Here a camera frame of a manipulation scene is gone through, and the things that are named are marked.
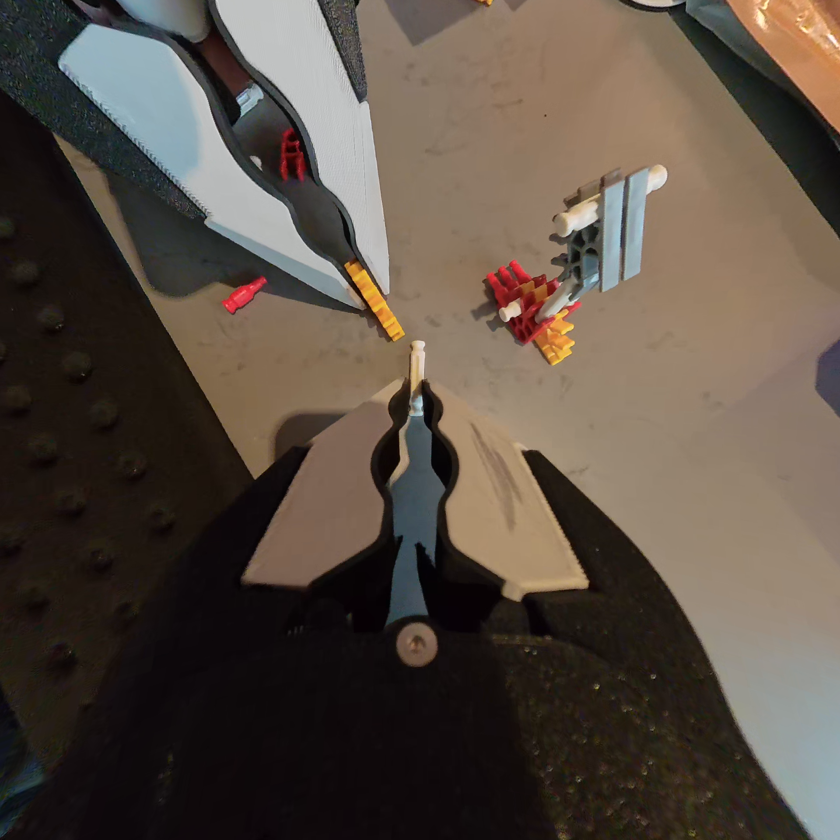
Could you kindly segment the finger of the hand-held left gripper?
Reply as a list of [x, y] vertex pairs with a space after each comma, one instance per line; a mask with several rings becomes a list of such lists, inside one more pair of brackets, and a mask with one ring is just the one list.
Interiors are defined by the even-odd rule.
[[211, 8], [231, 50], [289, 111], [313, 180], [331, 194], [353, 252], [388, 295], [390, 255], [370, 106], [354, 89], [320, 2], [221, 1]]
[[339, 263], [309, 244], [285, 196], [245, 153], [193, 58], [166, 36], [88, 24], [60, 70], [201, 210], [205, 225], [357, 310]]

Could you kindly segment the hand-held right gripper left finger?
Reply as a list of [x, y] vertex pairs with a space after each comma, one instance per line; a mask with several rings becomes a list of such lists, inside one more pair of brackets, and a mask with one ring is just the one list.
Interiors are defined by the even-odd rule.
[[395, 380], [311, 440], [242, 584], [302, 591], [393, 535], [391, 483], [409, 393], [408, 380]]

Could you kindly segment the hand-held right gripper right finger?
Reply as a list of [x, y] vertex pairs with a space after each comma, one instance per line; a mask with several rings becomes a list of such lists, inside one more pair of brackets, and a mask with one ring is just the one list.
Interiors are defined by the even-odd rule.
[[435, 550], [443, 580], [486, 587], [513, 602], [588, 589], [525, 448], [442, 385], [424, 381], [423, 404], [444, 487]]

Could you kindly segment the short red toy rod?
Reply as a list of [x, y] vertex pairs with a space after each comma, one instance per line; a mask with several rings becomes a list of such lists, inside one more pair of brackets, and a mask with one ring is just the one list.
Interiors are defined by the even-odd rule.
[[257, 293], [262, 291], [267, 285], [267, 278], [260, 276], [252, 281], [235, 288], [223, 301], [224, 309], [230, 313], [235, 314], [242, 308], [249, 305], [256, 297]]

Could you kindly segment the small red toy assembly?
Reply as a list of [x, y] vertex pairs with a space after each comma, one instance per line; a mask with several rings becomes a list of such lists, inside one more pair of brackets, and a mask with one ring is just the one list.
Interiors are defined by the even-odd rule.
[[581, 305], [569, 281], [531, 276], [516, 260], [486, 276], [500, 320], [522, 345], [534, 344], [545, 360], [556, 365], [574, 347], [568, 317]]

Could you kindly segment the yellow fan connector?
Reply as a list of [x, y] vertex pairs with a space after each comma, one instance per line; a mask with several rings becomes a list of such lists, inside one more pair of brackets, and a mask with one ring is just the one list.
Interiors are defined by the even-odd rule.
[[405, 336], [403, 327], [361, 262], [358, 260], [350, 261], [344, 264], [344, 268], [389, 340], [395, 342], [403, 338]]

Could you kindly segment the red fan connector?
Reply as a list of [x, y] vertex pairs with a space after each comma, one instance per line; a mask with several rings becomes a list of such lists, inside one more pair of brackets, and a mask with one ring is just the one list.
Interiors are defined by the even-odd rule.
[[278, 173], [283, 182], [288, 182], [290, 179], [298, 182], [306, 180], [307, 156], [293, 128], [285, 129], [281, 135]]

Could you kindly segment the shiny plastic bag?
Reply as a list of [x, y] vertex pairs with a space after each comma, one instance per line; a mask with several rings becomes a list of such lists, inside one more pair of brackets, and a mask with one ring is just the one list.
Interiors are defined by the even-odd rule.
[[839, 131], [839, 2], [730, 1], [740, 23]]

